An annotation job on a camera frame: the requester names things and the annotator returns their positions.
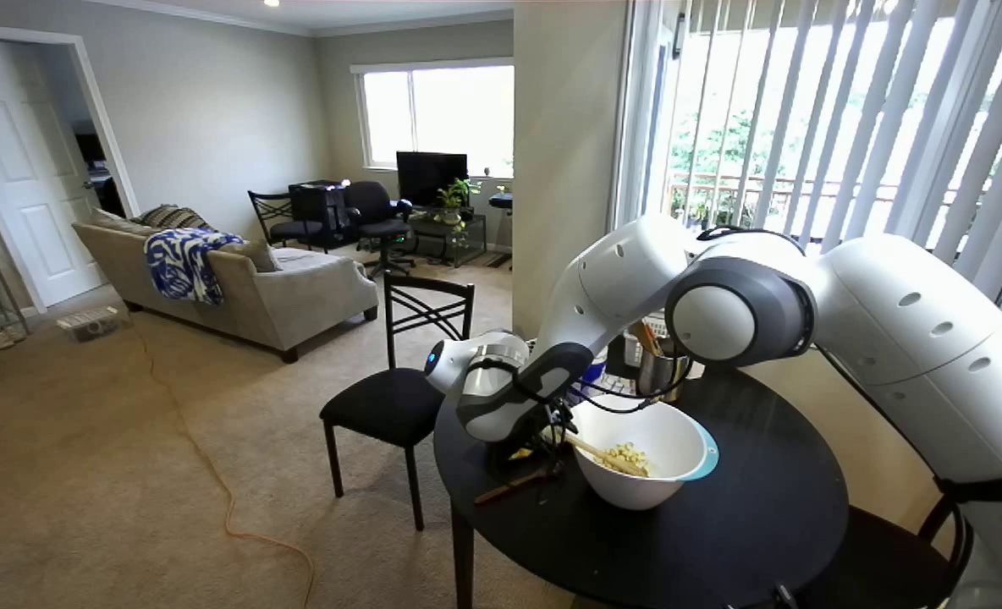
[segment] white door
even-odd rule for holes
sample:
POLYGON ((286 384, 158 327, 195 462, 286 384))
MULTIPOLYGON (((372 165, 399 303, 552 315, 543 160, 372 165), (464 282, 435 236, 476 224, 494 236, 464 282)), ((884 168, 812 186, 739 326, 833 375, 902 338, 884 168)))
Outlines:
POLYGON ((35 48, 0 45, 0 236, 38 312, 101 285, 71 230, 92 208, 35 48))

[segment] white bowl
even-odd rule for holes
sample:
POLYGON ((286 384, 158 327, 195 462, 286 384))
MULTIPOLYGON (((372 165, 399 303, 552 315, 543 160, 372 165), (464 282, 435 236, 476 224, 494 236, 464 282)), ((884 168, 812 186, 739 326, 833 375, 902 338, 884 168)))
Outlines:
MULTIPOLYGON (((594 403, 614 409, 636 404, 636 398, 619 394, 594 394, 594 403)), ((667 403, 649 403, 636 412, 606 412, 591 403, 579 403, 573 404, 573 423, 579 435, 602 452, 629 443, 646 456, 649 476, 636 476, 617 474, 575 446, 579 474, 606 503, 617 503, 624 509, 649 509, 673 497, 679 485, 702 481, 719 468, 719 446, 712 432, 667 403)))

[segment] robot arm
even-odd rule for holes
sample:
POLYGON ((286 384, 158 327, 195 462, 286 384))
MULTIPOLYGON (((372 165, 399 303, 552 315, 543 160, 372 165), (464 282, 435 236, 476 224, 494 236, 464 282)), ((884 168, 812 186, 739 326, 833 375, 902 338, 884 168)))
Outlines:
POLYGON ((503 332, 444 342, 426 372, 456 389, 469 435, 524 439, 614 333, 661 307, 696 363, 751 364, 816 342, 976 526, 950 606, 1002 606, 1002 312, 899 236, 808 260, 770 233, 696 243, 644 215, 566 267, 535 345, 503 332))

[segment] ceiling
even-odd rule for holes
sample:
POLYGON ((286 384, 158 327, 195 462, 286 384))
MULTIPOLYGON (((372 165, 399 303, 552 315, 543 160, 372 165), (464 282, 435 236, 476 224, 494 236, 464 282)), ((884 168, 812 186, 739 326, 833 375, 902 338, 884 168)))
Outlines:
POLYGON ((511 17, 515 0, 92 0, 125 10, 153 10, 194 19, 218 19, 257 30, 330 38, 366 30, 401 30, 429 23, 474 23, 511 17))

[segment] beige sofa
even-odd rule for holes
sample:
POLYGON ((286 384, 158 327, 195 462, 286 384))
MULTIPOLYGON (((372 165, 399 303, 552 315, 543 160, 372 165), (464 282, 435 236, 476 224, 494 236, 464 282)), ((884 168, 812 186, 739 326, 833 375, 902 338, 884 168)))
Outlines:
POLYGON ((221 303, 171 302, 153 288, 141 260, 149 230, 108 225, 98 220, 75 224, 101 275, 130 307, 158 312, 221 333, 232 333, 299 357, 315 333, 376 318, 376 285, 345 258, 319 250, 265 247, 265 258, 245 250, 214 250, 209 267, 223 288, 221 303))

